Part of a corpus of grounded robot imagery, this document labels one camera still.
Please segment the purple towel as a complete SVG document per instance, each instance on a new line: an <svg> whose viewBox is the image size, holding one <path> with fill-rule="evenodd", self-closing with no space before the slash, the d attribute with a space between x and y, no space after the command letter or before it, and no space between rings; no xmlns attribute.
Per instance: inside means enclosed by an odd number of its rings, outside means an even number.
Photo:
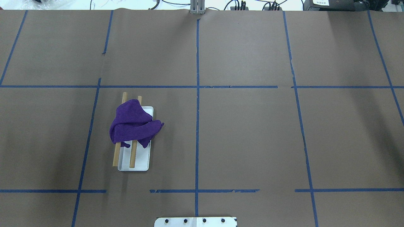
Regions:
<svg viewBox="0 0 404 227"><path fill-rule="evenodd" d="M129 148L127 141L136 140L147 148L163 126L142 108L139 100L131 99L117 107L109 136L113 144L121 143L121 147Z"/></svg>

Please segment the white rack base tray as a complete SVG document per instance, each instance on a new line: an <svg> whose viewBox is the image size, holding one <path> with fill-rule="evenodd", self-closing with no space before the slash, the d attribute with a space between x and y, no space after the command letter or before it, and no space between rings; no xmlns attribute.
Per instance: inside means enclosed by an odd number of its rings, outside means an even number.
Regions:
<svg viewBox="0 0 404 227"><path fill-rule="evenodd" d="M144 148L143 145L138 142L135 165L134 167L130 167L131 147L121 147L117 169L123 172L145 172L149 169L150 166L150 153L151 142L148 143L146 148Z"/></svg>

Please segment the brown paper table cover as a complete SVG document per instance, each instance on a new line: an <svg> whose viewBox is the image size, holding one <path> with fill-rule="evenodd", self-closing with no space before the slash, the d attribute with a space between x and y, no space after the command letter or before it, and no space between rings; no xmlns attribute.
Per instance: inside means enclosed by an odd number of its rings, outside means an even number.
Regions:
<svg viewBox="0 0 404 227"><path fill-rule="evenodd" d="M1 11L1 226L403 226L403 13ZM113 167L122 94L164 123Z"/></svg>

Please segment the black computer box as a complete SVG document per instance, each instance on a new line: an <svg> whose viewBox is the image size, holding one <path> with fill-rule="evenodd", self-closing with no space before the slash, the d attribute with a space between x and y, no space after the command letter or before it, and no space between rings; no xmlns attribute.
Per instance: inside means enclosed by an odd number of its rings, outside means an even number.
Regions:
<svg viewBox="0 0 404 227"><path fill-rule="evenodd" d="M381 11L390 0L305 0L304 11Z"/></svg>

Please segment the aluminium frame post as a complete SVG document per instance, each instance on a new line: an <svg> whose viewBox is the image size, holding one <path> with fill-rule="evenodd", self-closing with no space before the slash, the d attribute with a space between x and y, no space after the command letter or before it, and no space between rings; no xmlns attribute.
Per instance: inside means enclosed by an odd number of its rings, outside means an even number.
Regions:
<svg viewBox="0 0 404 227"><path fill-rule="evenodd" d="M189 11L191 15L205 14L206 12L205 0L191 0Z"/></svg>

